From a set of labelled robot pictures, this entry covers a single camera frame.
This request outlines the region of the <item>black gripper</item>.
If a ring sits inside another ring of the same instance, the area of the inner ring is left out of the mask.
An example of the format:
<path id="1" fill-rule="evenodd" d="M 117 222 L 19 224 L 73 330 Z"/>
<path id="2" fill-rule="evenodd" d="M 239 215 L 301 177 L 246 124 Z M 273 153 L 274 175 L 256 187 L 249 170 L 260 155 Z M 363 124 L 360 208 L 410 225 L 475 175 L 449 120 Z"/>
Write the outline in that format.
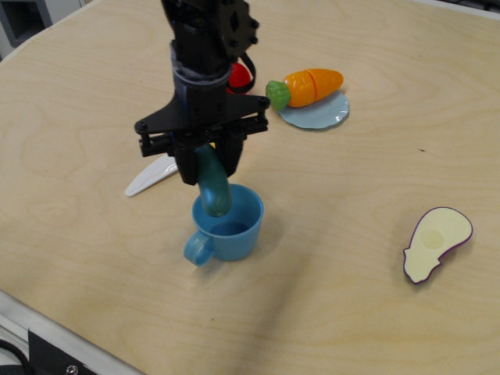
<path id="1" fill-rule="evenodd" d="M 171 100 L 134 125 L 141 154 L 174 156 L 183 182 L 196 185 L 196 148 L 214 142 L 226 176 L 233 175 L 246 137 L 267 130 L 270 100 L 227 92 L 229 77 L 226 72 L 203 80 L 175 72 Z"/>

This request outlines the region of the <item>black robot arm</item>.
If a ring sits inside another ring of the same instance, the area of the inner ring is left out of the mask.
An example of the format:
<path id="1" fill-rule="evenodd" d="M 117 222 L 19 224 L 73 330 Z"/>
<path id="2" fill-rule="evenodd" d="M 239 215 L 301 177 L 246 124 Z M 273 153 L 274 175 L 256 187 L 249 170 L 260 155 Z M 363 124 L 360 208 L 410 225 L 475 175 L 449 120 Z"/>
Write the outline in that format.
<path id="1" fill-rule="evenodd" d="M 143 156 L 175 158 L 185 184 L 198 182 L 197 148 L 214 143 L 227 176 L 235 173 L 247 136 L 267 129 L 265 96 L 249 95 L 252 84 L 230 85 L 232 66 L 255 67 L 246 51 L 256 44 L 259 22 L 246 1 L 164 1 L 173 30 L 170 102 L 139 120 Z"/>

